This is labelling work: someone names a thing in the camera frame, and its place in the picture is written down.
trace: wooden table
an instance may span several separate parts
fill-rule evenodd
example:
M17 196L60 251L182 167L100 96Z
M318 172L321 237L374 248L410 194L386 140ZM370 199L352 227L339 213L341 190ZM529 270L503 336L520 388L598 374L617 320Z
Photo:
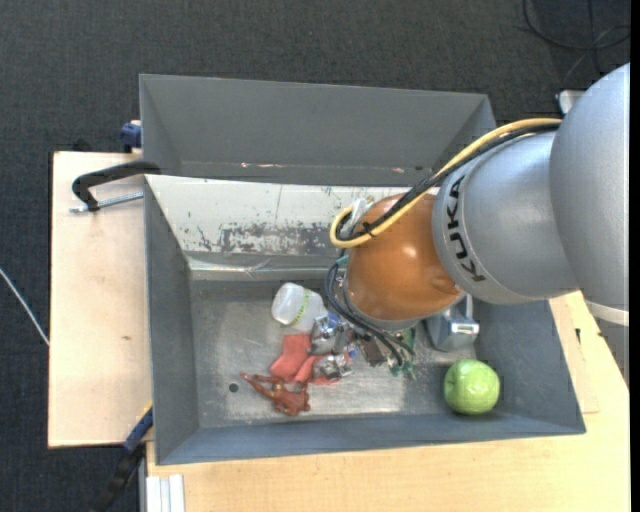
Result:
M72 214L73 179L138 155L56 153L49 445L120 443L151 396L142 202ZM106 198L139 190L130 179ZM584 435L156 466L196 511L630 509L629 392L579 293L550 301ZM580 343L575 329L580 329Z

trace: stain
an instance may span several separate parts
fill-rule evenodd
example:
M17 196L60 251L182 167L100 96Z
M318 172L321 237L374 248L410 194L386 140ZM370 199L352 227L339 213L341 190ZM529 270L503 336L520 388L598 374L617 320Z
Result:
M280 192L278 193L278 204L276 204L276 214L275 218L278 218L278 212L280 211L280 201L282 200L282 187L280 187Z
M204 236L204 231L202 231L202 228L200 226L198 226L196 229L200 233L200 242L198 243L198 245L200 247L204 247L207 251L212 251L213 244L211 243L211 240Z
M221 224L215 247L223 253L266 254L322 254L332 246L328 237L329 226L301 221L275 227L266 222L244 225Z

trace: white cable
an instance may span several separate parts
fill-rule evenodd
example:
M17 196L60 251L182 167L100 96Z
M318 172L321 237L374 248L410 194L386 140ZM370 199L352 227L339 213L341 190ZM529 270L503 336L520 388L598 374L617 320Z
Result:
M7 285L9 286L11 291L15 294L15 296L18 298L18 300L20 301L20 304L22 304L22 307L27 312L27 315L29 315L29 318L31 318L31 321L33 322L33 325L36 326L36 329L38 330L38 333L40 334L40 337L44 340L44 342L47 345L50 345L49 338L47 337L45 332L42 330L42 327L40 327L40 323L38 322L38 319L36 318L36 316L33 314L33 311L31 311L31 308L27 304L27 301L24 300L22 295L20 295L20 292L15 287L15 285L11 282L11 279L9 279L9 276L5 273L5 271L2 270L2 267L0 267L0 275L7 282Z

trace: kuka logo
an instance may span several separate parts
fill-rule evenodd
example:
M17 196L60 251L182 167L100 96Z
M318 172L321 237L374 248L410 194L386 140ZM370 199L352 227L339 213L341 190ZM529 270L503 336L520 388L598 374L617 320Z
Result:
M456 219L456 215L458 214L458 205L460 204L460 184L462 180L465 178L462 175L458 178L453 185L451 185L451 189L449 190L449 197L453 198L455 202L453 203L453 209L447 206L447 217L449 217L449 223L447 224L447 229L449 230L449 240L454 244L457 242L459 245L459 250L456 252L456 258L460 262L460 266L469 274L471 274L471 278L475 282L484 281L486 279L482 274L478 274L476 269L476 264L469 257L467 253L467 247L464 243L464 239L462 235L458 231L458 227L460 223L458 219Z

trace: gray bin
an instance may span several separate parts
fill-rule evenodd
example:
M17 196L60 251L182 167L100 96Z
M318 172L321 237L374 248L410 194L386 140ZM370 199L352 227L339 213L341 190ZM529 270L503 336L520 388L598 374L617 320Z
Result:
M320 289L336 256L333 215L354 196L414 183L485 133L486 97L143 76L141 102L145 160L176 176L145 182L160 464L584 432L543 302L475 305L473 355L503 388L482 417L447 408L442 379L460 354L423 336L415 381L356 358L354 375L310 386L312 409L296 418L238 375L265 374L279 355L288 331L270 305L282 282Z

